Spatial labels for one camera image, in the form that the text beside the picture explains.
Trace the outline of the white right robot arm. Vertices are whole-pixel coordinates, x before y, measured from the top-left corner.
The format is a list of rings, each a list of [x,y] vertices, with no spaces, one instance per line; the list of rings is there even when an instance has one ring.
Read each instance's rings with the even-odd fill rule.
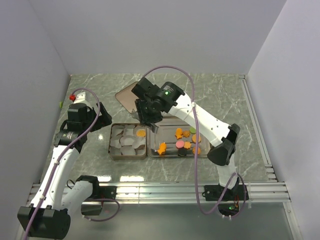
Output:
[[[220,194],[226,200],[237,195],[239,179],[236,172],[234,153],[240,127],[218,120],[191,98],[177,85],[165,82],[162,87],[152,84],[143,77],[131,90],[137,97],[136,110],[140,123],[157,132],[156,125],[162,121],[163,113],[170,114],[197,129],[211,144],[207,158],[217,166]]]

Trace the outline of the pink macaron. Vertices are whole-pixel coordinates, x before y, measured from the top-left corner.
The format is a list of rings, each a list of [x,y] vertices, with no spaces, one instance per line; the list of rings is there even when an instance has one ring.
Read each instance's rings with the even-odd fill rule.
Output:
[[[178,149],[181,149],[183,148],[185,145],[185,142],[183,140],[178,140],[176,143],[175,143],[175,146],[178,148]]]

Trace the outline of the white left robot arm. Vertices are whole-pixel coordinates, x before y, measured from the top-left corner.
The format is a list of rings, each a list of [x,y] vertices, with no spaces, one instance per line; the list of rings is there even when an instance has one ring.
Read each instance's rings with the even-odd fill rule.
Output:
[[[69,193],[64,194],[70,171],[78,159],[87,135],[112,123],[112,117],[101,102],[92,107],[87,101],[74,102],[68,107],[54,137],[50,165],[29,206],[20,207],[17,218],[24,229],[23,238],[62,240],[66,237],[72,214],[85,200],[102,197],[96,176],[81,175]]]

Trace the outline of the metal tongs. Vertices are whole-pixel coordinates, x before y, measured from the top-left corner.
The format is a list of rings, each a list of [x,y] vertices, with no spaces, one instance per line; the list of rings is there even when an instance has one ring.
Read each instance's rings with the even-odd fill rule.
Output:
[[[134,119],[138,120],[142,126],[147,127],[149,130],[151,130],[154,134],[158,132],[159,127],[155,123],[142,123],[140,121],[138,113],[134,109],[131,111],[131,116]]]

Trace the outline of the round sandwich cookie green top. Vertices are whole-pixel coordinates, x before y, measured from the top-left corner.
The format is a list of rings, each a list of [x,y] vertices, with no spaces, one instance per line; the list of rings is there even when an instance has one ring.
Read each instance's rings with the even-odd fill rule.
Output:
[[[137,132],[136,132],[136,136],[137,137],[141,137],[141,138],[144,138],[146,136],[146,131],[144,129],[139,129]]]

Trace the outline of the orange fish cookie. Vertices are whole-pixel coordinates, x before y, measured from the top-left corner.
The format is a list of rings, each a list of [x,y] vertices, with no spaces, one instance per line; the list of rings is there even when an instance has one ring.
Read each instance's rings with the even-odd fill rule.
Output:
[[[177,140],[183,137],[183,130],[181,128],[177,128],[175,131],[175,137]]]
[[[159,156],[162,156],[166,153],[166,150],[167,150],[167,144],[165,142],[162,142],[157,149],[157,153]]]

